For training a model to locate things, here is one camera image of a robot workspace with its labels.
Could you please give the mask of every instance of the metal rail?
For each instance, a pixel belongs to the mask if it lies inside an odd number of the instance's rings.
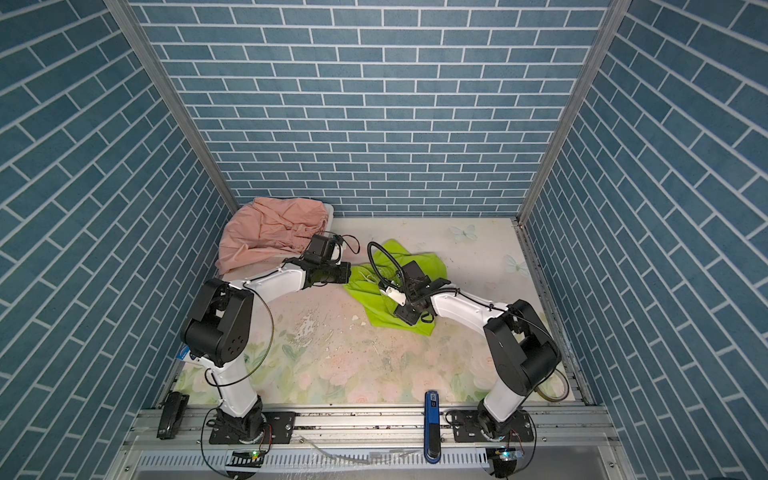
[[[560,310],[558,310],[557,304],[554,302],[554,297],[544,277],[544,271],[541,269],[541,263],[538,261],[538,256],[531,244],[531,238],[528,236],[525,228],[521,227],[517,222],[513,221],[513,228],[515,228],[515,234],[518,236],[520,248],[523,250],[523,257],[525,258],[526,265],[528,265],[528,271],[531,273],[531,280],[533,280],[536,292],[541,300],[541,307],[547,316],[549,331],[560,347],[563,365],[565,365],[568,374],[575,377],[576,384],[581,393],[581,399],[587,405],[593,405],[596,403],[594,394],[590,390],[584,370],[579,366],[576,352],[563,325],[563,317],[560,314]]]
[[[163,98],[163,102],[168,107],[170,114],[176,119],[181,132],[189,141],[192,150],[197,154],[197,159],[205,168],[211,181],[213,181],[224,203],[227,204],[230,212],[236,212],[240,206],[232,194],[232,190],[227,186],[227,181],[224,180],[221,170],[219,170],[213,155],[208,150],[203,136],[200,135],[197,125],[192,121],[192,117],[184,106],[179,92],[176,91],[174,84],[170,81],[168,73],[157,56],[157,52],[152,48],[146,32],[139,25],[139,21],[131,6],[127,0],[104,0],[104,3],[109,8],[109,12],[117,22],[123,35],[125,35],[125,39],[128,40],[128,44],[133,48],[134,53],[152,80],[157,92]]]
[[[528,195],[525,196],[520,207],[518,222],[521,225],[525,225],[531,216],[531,212],[533,212],[533,207],[536,204],[536,200],[538,200],[538,196],[541,194],[541,189],[544,188],[549,173],[552,171],[554,163],[563,149],[565,138],[571,132],[576,115],[589,93],[592,82],[598,76],[600,65],[602,65],[605,59],[608,47],[611,46],[611,42],[614,40],[616,31],[619,29],[619,25],[621,25],[621,21],[624,19],[624,14],[627,12],[631,1],[613,0],[611,6],[605,12],[600,30],[598,30],[598,36],[595,38],[592,48],[589,49],[587,58],[584,60],[584,66],[581,68],[581,73],[576,80],[574,90],[571,92],[568,103],[563,109],[563,115],[560,118],[558,127],[552,134],[547,150],[545,150],[544,156],[541,158],[541,164],[539,164],[531,186],[528,188]]]
[[[441,407],[441,413],[454,408],[473,409],[475,406],[464,403],[446,405]],[[297,469],[298,465],[304,465],[305,468],[313,465],[318,467],[318,462],[324,461],[310,442],[323,450],[341,452],[343,455],[360,455],[360,458],[385,458],[390,455],[386,458],[400,465],[400,468],[419,468],[423,460],[424,410],[421,405],[265,408],[266,411],[284,409],[297,414],[293,437],[288,445],[272,445],[270,455],[275,455],[275,458],[269,465],[270,472],[289,472]],[[563,402],[525,406],[525,409],[536,425],[538,447],[595,447],[600,449],[606,465],[610,462],[618,464],[614,460],[615,452],[621,449],[621,444],[605,407]],[[188,408],[176,438],[158,440],[156,433],[161,410],[141,410],[107,478],[129,479],[139,467],[159,470],[206,469],[200,460],[199,442],[200,429],[207,411],[208,408],[202,406]],[[485,440],[474,443],[454,442],[451,427],[444,416],[441,417],[440,433],[443,437],[443,455],[449,459],[442,468],[487,465],[487,461],[482,458],[483,448],[498,445]],[[226,463],[229,454],[235,449],[232,445],[208,445],[207,431],[204,432],[204,441],[206,457],[220,466]],[[527,447],[532,442],[524,442],[523,445]],[[408,452],[418,452],[418,455],[413,454],[409,458]],[[473,457],[473,452],[480,456]],[[348,465],[330,462],[320,466],[344,469]]]

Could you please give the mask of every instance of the black cable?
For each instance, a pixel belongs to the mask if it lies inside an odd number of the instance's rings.
[[[267,425],[270,426],[270,443],[269,445],[266,446],[266,452],[264,452],[264,455],[266,455],[269,452],[272,452],[272,424],[267,423]]]
[[[205,379],[205,382],[208,385],[210,385],[210,386],[215,386],[219,390],[219,396],[221,396],[221,389],[220,389],[220,387],[232,386],[232,385],[234,385],[236,383],[240,383],[243,380],[245,380],[248,377],[250,377],[251,375],[253,375],[253,373],[256,372],[259,369],[261,364],[264,363],[264,360],[266,359],[266,356],[270,354],[270,349],[272,348],[272,341],[275,339],[275,317],[272,315],[272,310],[270,310],[270,306],[266,304],[264,299],[261,297],[261,295],[259,295],[259,293],[256,290],[254,290],[252,288],[249,288],[248,286],[244,286],[244,285],[243,285],[243,288],[245,288],[246,290],[250,290],[251,292],[254,292],[256,294],[256,296],[259,297],[259,300],[261,300],[261,303],[264,304],[264,308],[266,308],[266,311],[270,314],[270,322],[272,323],[272,333],[270,334],[270,342],[266,346],[266,352],[264,353],[264,356],[262,356],[261,360],[259,360],[259,362],[256,364],[256,366],[253,367],[253,370],[248,372],[243,378],[241,378],[239,380],[235,380],[234,382],[219,384],[218,382],[216,382],[216,379],[214,378],[213,371],[211,369],[206,369],[205,370],[205,372],[203,373],[203,378]],[[211,383],[210,380],[208,380],[208,375],[207,375],[208,372],[211,372],[210,376],[211,376],[211,378],[214,379],[213,383]]]
[[[428,297],[434,296],[434,295],[439,295],[440,293],[453,293],[454,296],[456,296],[456,295],[460,295],[461,294],[461,290],[459,290],[455,286],[444,286],[444,287],[438,288],[436,290],[433,290],[432,292],[425,293],[424,295],[417,296],[416,298],[411,298],[411,299],[409,299],[409,301],[411,303],[421,302],[425,298],[428,298]]]
[[[208,422],[208,416],[210,415],[210,413],[213,410],[217,409],[217,408],[219,408],[219,407],[215,406],[212,409],[208,410],[208,412],[205,414],[205,418],[203,418],[203,426],[200,427],[200,455],[202,455],[203,462],[205,462],[205,465],[208,465],[208,468],[210,468],[210,470],[213,473],[217,473],[217,474],[221,475],[222,477],[226,477],[229,480],[233,480],[232,477],[230,477],[228,474],[219,472],[210,463],[208,463],[208,459],[205,458],[205,451],[203,450],[203,432],[205,431],[205,424]],[[234,479],[237,480],[238,477],[239,477],[239,475],[235,475]]]
[[[451,417],[453,417],[453,416],[454,416],[454,413],[453,413],[453,412],[459,412],[459,410],[456,410],[456,409],[453,409],[453,410],[445,410],[445,411],[442,413],[442,418],[444,418],[444,419],[445,419],[445,423],[447,423],[448,425],[450,425],[452,429],[456,428],[456,426],[457,426],[457,425],[461,425],[461,423],[460,423],[460,422],[456,422],[456,420],[455,420],[455,419],[453,419],[453,420],[450,420],[450,421],[448,420],[448,414],[450,413],[450,414],[451,414]]]
[[[373,268],[373,272],[376,274],[376,276],[379,278],[379,280],[381,280],[381,282],[384,285],[386,285],[386,286],[388,286],[390,288],[393,288],[393,289],[395,289],[397,291],[401,291],[399,286],[395,285],[391,280],[388,280],[388,279],[384,278],[384,276],[381,274],[381,272],[379,272],[379,268],[376,266],[376,263],[373,261],[373,249],[372,249],[372,247],[375,247],[378,251],[380,251],[381,253],[384,253],[384,256],[387,257],[390,262],[392,262],[392,265],[394,265],[395,268],[397,269],[397,275],[400,277],[400,281],[402,282],[403,289],[405,289],[406,274],[402,271],[402,267],[400,266],[399,263],[397,263],[397,260],[395,260],[395,257],[393,257],[390,252],[386,251],[386,249],[384,247],[382,247],[381,245],[379,245],[378,243],[376,243],[376,242],[368,242],[368,260],[371,263],[371,268]]]
[[[348,241],[346,241],[346,238],[345,238],[345,237],[351,237],[351,238],[354,238],[354,239],[355,239],[355,241],[357,242],[357,251],[355,251],[355,250],[353,250],[353,249],[352,249],[352,245],[350,245],[350,244],[349,244],[349,242],[348,242]],[[344,240],[344,243],[346,243],[346,245],[349,247],[349,249],[352,251],[352,253],[354,253],[355,255],[357,255],[358,253],[360,253],[360,240],[357,240],[357,237],[355,237],[354,235],[349,235],[349,234],[348,234],[348,235],[342,235],[342,236],[341,236],[341,239],[342,239],[342,240]]]
[[[498,310],[499,312],[508,312],[508,311],[509,311],[509,310],[500,309],[500,308],[498,308],[497,306],[493,306],[493,305],[486,305],[486,304],[484,304],[483,302],[480,302],[479,300],[476,300],[476,299],[474,299],[474,298],[470,297],[469,295],[466,295],[465,293],[462,293],[461,291],[458,291],[457,293],[458,293],[459,295],[461,295],[461,296],[465,297],[466,299],[469,299],[469,300],[471,300],[471,301],[473,301],[473,302],[477,303],[478,305],[482,305],[482,306],[484,306],[484,307],[485,307],[485,308],[487,308],[487,309],[490,309],[490,310]],[[539,332],[542,332],[542,333],[544,333],[544,334],[547,336],[547,338],[549,338],[549,339],[552,341],[552,343],[553,343],[554,345],[557,345],[557,343],[555,342],[555,340],[552,338],[552,335],[550,335],[550,334],[549,334],[549,332],[548,332],[547,330],[545,330],[545,329],[541,328],[540,326],[536,325],[536,324],[535,324],[535,323],[533,323],[531,320],[528,320],[528,319],[524,318],[523,316],[515,315],[515,318],[518,318],[518,319],[522,320],[523,322],[526,322],[528,325],[535,327],[535,328],[536,328],[536,329],[537,329]]]
[[[349,234],[347,234],[347,235],[339,235],[338,233],[332,232],[330,230],[325,230],[325,231],[323,231],[323,233],[330,233],[332,235],[336,235],[337,237],[341,237],[341,241],[346,243],[346,245],[349,247],[349,249],[352,251],[352,253],[354,253],[355,255],[360,253],[360,240],[357,240],[357,237],[355,237],[354,235],[349,235]],[[345,237],[352,237],[352,238],[355,239],[355,241],[357,242],[357,251],[352,249],[352,245],[350,245],[349,242],[346,241]]]
[[[533,416],[530,413],[526,412],[525,410],[522,410],[522,412],[525,412],[526,414],[528,414],[528,418],[531,421],[531,426],[533,427],[533,450],[531,450],[531,458],[528,460],[528,463],[523,465],[523,468],[520,468],[519,470],[514,472],[513,475],[517,475],[518,473],[520,473],[523,470],[525,470],[526,468],[528,468],[528,466],[531,464],[531,462],[533,462],[534,455],[536,455],[536,443],[538,441],[538,432],[536,432],[536,424],[534,423]]]
[[[272,275],[273,273],[275,273],[275,269],[272,269],[272,270],[269,270],[269,271],[265,272],[264,275],[255,276],[253,278],[246,278],[245,280],[247,280],[249,282],[253,282],[254,280],[261,280],[263,278],[267,278],[269,275]]]

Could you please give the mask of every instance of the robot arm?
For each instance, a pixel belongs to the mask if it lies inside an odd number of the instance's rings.
[[[379,272],[372,249],[380,250],[394,265],[399,284]],[[561,360],[560,349],[530,303],[511,305],[463,293],[446,279],[432,280],[415,262],[399,265],[381,245],[368,244],[368,258],[379,277],[379,290],[398,303],[395,316],[415,325],[429,314],[451,318],[481,333],[488,341],[499,380],[478,406],[478,421],[489,439],[510,431],[510,418]],[[520,342],[515,334],[522,334]]]
[[[180,331],[181,341],[189,346],[183,360],[206,368],[206,381],[216,386],[221,398],[217,421],[244,442],[263,434],[261,398],[244,381],[255,370],[246,371],[243,355],[254,297],[259,297],[257,305],[266,306],[317,283],[347,283],[350,265],[341,261],[342,252],[342,237],[315,235],[301,257],[254,278],[208,280],[192,303]]]
[[[465,293],[439,293],[429,298],[440,316],[481,333],[488,341],[498,380],[478,405],[478,422],[489,439],[509,433],[509,419],[554,371],[560,350],[530,303],[494,304]],[[514,333],[522,333],[519,343]]]

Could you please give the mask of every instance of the black mounting plate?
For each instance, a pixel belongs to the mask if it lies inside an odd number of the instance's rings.
[[[296,420],[295,412],[264,412],[266,423],[272,426],[272,444],[290,443],[293,434],[293,423]],[[240,441],[240,437],[234,432],[217,425],[214,420],[208,421],[208,426],[214,427],[210,433],[208,442],[211,445],[248,445]],[[264,447],[269,444],[269,439],[264,439]]]
[[[453,430],[453,441],[456,443],[474,443],[488,442],[485,435],[482,434],[480,424],[478,423],[477,410],[450,410],[448,416],[451,416],[451,427]],[[533,429],[531,428],[531,416],[518,410],[512,414],[508,420],[512,429],[520,435],[521,442],[533,442]],[[501,442],[509,439],[510,445],[518,441],[512,434],[505,436]]]

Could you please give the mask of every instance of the pink cloth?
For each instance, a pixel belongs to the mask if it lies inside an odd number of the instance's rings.
[[[327,222],[328,212],[317,200],[257,198],[224,227],[216,267],[224,274],[276,255],[300,254]]]

